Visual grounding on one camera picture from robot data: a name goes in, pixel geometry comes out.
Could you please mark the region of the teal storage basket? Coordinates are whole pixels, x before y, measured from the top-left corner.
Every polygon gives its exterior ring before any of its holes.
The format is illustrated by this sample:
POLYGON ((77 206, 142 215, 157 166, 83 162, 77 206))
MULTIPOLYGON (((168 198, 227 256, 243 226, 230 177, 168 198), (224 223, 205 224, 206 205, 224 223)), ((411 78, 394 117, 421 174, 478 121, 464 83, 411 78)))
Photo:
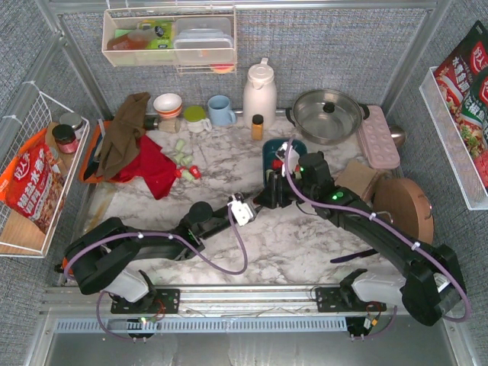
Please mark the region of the teal storage basket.
MULTIPOLYGON (((272 169, 272 163, 278 157, 276 152, 281 148, 281 146, 287 142, 285 138, 275 138, 268 140, 264 143, 262 147, 262 171, 263 171, 263 185, 267 182, 267 171, 272 169)), ((293 141, 293 149, 298 153, 299 156, 308 153, 306 145, 301 140, 293 141)))

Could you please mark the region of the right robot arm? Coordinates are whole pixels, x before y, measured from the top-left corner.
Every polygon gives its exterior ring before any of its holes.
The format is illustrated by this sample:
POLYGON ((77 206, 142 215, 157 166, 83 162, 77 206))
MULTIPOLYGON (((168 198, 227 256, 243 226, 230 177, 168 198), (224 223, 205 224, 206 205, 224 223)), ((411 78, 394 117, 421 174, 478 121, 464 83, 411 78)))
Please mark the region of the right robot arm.
POLYGON ((363 302, 379 301, 404 307, 412 318, 432 326, 458 304, 470 318, 472 306, 455 252, 447 245, 433 247, 394 228, 380 218, 348 188, 335 185, 322 152, 297 156, 288 143, 275 154, 282 165, 268 174, 264 190, 255 198, 257 205, 275 209, 293 202, 308 203, 316 214, 334 226, 354 234, 387 259, 400 273, 396 289, 385 294, 358 285, 364 272, 351 277, 345 298, 354 294, 363 302))

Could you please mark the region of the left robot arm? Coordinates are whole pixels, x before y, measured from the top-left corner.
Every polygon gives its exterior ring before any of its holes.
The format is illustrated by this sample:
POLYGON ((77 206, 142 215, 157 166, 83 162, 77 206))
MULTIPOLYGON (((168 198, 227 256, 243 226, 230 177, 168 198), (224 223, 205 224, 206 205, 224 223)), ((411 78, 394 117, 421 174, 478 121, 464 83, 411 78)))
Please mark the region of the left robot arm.
POLYGON ((200 256, 204 240, 252 222, 260 210, 249 195, 238 193, 218 210, 198 201, 166 232, 138 230, 112 217, 66 249, 64 275, 76 281, 83 294, 104 291, 130 303, 152 301, 152 282, 144 271, 130 269, 131 262, 155 258, 185 261, 200 256))

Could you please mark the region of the red capsule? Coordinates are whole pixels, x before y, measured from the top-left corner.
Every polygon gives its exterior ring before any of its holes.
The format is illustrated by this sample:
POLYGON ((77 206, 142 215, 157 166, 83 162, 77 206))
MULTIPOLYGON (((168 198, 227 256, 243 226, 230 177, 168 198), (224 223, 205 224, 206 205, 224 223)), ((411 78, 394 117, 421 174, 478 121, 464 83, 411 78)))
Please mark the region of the red capsule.
POLYGON ((276 159, 272 162, 271 168, 272 169, 280 169, 282 167, 282 165, 283 165, 283 162, 279 159, 276 159))

